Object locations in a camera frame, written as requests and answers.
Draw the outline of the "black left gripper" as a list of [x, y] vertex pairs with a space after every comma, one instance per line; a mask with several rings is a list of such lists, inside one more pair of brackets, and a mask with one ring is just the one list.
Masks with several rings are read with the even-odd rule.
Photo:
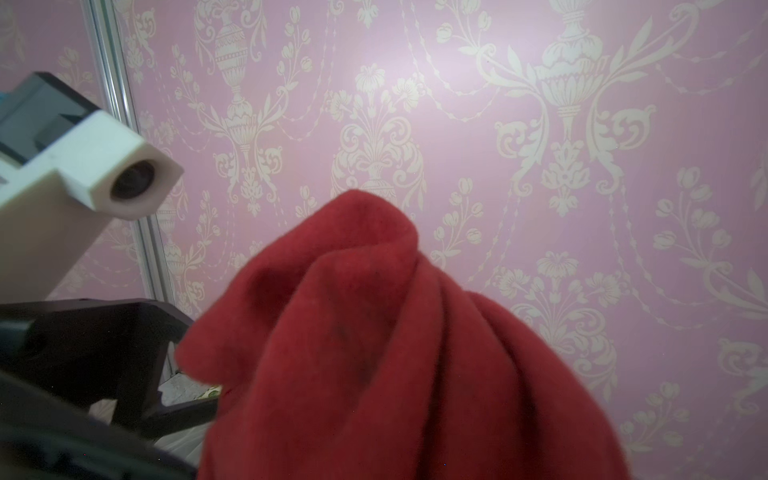
[[154, 441], [210, 422], [213, 399], [166, 406], [171, 344], [191, 326], [175, 306], [92, 299], [1, 309], [5, 479], [193, 479]]

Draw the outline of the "red fleece cloth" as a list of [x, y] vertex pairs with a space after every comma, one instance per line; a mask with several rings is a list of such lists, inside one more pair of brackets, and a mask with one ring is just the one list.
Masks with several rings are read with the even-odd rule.
[[349, 191], [266, 247], [176, 359], [218, 385], [202, 479], [626, 479], [602, 409], [413, 223]]

